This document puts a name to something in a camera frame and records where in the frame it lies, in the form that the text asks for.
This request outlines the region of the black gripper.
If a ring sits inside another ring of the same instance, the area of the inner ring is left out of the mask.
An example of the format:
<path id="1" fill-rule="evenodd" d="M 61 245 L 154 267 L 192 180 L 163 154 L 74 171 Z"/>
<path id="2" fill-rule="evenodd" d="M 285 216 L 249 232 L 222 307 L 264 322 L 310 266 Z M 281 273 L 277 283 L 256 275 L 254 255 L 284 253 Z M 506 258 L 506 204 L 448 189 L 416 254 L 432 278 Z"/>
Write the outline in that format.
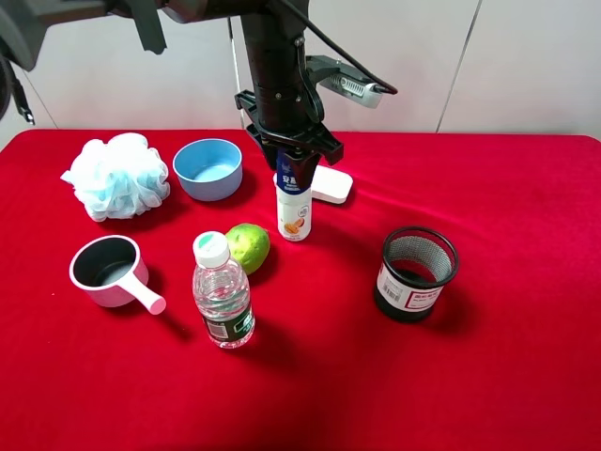
<path id="1" fill-rule="evenodd" d="M 250 119 L 246 132 L 259 145 L 271 171 L 277 170 L 279 150 L 288 153 L 297 186 L 311 187 L 320 156 L 334 165 L 344 156 L 344 145 L 321 122 L 313 122 L 303 105 L 288 99 L 267 99 L 243 90 L 235 96 L 237 108 Z"/>

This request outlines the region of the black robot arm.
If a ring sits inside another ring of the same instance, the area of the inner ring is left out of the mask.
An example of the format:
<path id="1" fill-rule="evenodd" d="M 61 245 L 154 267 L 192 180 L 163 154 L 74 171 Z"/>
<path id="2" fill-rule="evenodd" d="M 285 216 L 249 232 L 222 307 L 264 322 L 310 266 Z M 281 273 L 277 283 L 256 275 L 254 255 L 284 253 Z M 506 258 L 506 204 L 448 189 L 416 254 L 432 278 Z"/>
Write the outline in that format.
<path id="1" fill-rule="evenodd" d="M 339 162 L 343 145 L 323 124 L 324 111 L 304 51 L 309 25 L 305 1 L 4 1 L 1 4 L 1 108 L 15 102 L 34 117 L 13 67 L 30 71 L 49 27 L 116 15 L 134 21 L 145 50 L 166 48 L 159 13 L 177 23 L 238 17 L 242 22 L 254 88 L 235 97 L 251 120 L 248 133 L 273 170 L 287 164 L 302 189 L 310 187 L 320 159 Z"/>

